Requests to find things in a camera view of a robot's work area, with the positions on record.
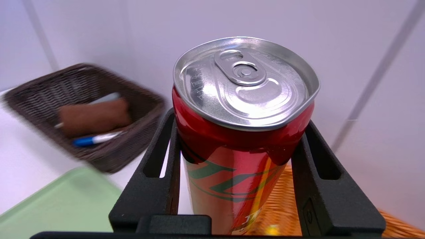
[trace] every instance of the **brown sponge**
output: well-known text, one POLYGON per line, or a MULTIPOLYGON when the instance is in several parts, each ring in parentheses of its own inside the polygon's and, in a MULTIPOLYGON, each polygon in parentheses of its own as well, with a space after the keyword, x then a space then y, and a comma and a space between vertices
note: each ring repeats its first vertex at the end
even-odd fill
POLYGON ((131 124, 124 98, 97 104, 65 105, 59 108, 62 131, 69 137, 102 134, 131 124))

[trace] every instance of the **green tray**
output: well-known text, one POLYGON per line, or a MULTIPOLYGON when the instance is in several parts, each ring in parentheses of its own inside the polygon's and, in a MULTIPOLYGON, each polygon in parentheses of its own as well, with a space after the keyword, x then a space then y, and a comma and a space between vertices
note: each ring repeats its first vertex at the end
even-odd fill
POLYGON ((76 168, 0 216, 0 239, 41 231, 112 231, 108 220, 121 190, 91 168, 76 168))

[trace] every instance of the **white table surface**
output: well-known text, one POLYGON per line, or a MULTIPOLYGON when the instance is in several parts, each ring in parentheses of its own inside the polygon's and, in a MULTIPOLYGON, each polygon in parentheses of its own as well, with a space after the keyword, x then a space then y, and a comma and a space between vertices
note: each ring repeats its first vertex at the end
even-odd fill
MULTIPOLYGON (((85 163, 68 155, 29 123, 10 111, 0 92, 0 214, 51 183, 67 171, 85 163)), ((125 168, 107 178, 123 189, 145 152, 125 168)), ((179 214, 193 214, 187 175, 181 161, 179 214)))

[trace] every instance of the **can rim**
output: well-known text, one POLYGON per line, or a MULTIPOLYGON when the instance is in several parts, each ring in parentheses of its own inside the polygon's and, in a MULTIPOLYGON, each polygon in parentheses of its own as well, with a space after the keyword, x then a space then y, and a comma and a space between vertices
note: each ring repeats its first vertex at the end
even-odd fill
POLYGON ((265 39, 261 39, 261 38, 257 38, 257 37, 223 37, 223 38, 218 38, 215 40, 211 40, 202 44, 199 44, 195 47, 192 47, 191 49, 185 51, 182 55, 180 55, 180 57, 176 60, 174 67, 173 67, 173 84, 178 92, 178 94, 180 95, 181 98, 183 98, 184 103, 186 103, 193 111, 195 111, 195 113, 197 113, 198 115, 200 115, 202 118, 209 120, 215 124, 218 124, 220 126, 226 127, 226 128, 230 128, 230 129, 235 129, 235 130, 239 130, 239 131, 271 131, 271 130, 275 130, 278 128, 281 128, 283 126, 285 126, 286 124, 288 124, 290 121, 292 121, 293 119, 295 119, 296 117, 298 117, 315 99, 315 97, 317 96, 320 88, 321 88, 321 83, 319 78, 317 77, 316 71, 313 69, 313 67, 300 55, 298 55, 297 53, 291 51, 290 49, 281 46, 275 42, 269 41, 269 40, 265 40, 265 39), (261 40, 264 42, 268 42, 271 44, 275 44, 278 45, 288 51, 290 51, 294 56, 298 57, 301 61, 303 61, 304 63, 306 63, 306 66, 310 68, 311 72, 313 73, 315 80, 317 81, 317 87, 315 89, 315 91, 309 95, 309 98, 303 103, 301 104, 292 114, 290 117, 285 118, 284 120, 281 121, 277 121, 275 123, 272 124, 267 124, 267 125, 262 125, 262 126, 258 126, 258 125, 244 125, 244 124, 240 124, 240 123, 235 123, 235 122, 230 122, 227 120, 223 120, 223 119, 219 119, 217 117, 211 116, 209 114, 204 113, 203 111, 199 110, 190 100, 189 98, 183 94, 180 90, 179 87, 176 87, 177 82, 176 82, 176 68, 178 63, 180 62, 181 58, 183 58, 187 53, 191 52, 192 50, 206 45, 206 44, 210 44, 212 42, 215 41, 220 41, 220 40, 226 40, 226 39, 234 39, 234 38, 247 38, 247 39, 254 39, 254 40, 261 40))

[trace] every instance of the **wicker basket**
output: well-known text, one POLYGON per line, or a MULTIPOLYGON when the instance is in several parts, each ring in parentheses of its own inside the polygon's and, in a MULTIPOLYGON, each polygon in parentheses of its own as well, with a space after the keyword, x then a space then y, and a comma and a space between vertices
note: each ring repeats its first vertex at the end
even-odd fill
MULTIPOLYGON (((380 210, 387 222, 382 237, 425 238, 425 232, 380 210)), ((292 168, 287 165, 248 235, 301 236, 292 168)))
POLYGON ((8 106, 67 152, 102 172, 114 173, 136 158, 148 145, 164 112, 163 99, 95 65, 78 64, 40 77, 5 95, 8 106), (88 148, 72 145, 54 126, 58 108, 83 104, 118 92, 130 106, 133 124, 125 133, 88 148))

